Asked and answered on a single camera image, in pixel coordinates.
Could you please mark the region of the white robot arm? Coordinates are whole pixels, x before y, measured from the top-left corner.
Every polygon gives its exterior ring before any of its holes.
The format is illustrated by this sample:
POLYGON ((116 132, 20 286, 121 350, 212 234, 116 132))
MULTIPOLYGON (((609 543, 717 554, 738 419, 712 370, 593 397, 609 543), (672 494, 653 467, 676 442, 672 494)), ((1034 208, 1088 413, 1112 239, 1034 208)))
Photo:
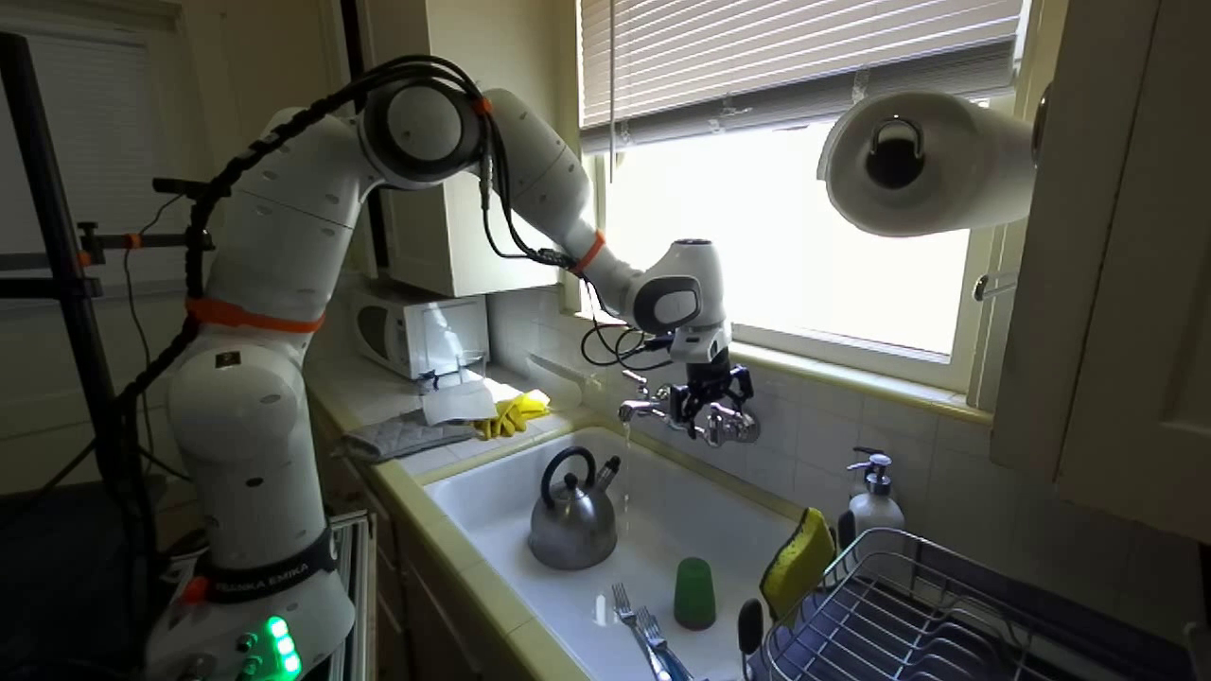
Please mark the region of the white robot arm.
POLYGON ((487 219, 545 234, 537 263, 585 281, 609 313, 685 368, 676 387, 640 402, 642 413, 706 442, 755 429, 716 245, 676 239, 651 267, 623 263, 581 224, 585 175, 545 115, 442 55, 393 55, 277 113, 194 202, 167 402, 208 548, 146 636, 145 681, 301 681, 353 636, 301 363, 367 197, 461 168, 487 219))

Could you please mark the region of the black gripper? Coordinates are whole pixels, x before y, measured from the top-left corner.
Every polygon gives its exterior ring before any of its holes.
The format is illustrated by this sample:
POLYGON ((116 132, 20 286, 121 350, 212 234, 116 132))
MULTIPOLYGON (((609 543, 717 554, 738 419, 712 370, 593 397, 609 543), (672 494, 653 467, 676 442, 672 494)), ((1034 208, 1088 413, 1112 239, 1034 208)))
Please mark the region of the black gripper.
POLYGON ((741 363, 717 350, 706 363, 688 363, 685 380, 668 390, 672 419, 688 437, 712 437, 706 413, 721 413, 734 442, 759 437, 759 414, 746 407, 751 379, 741 363))

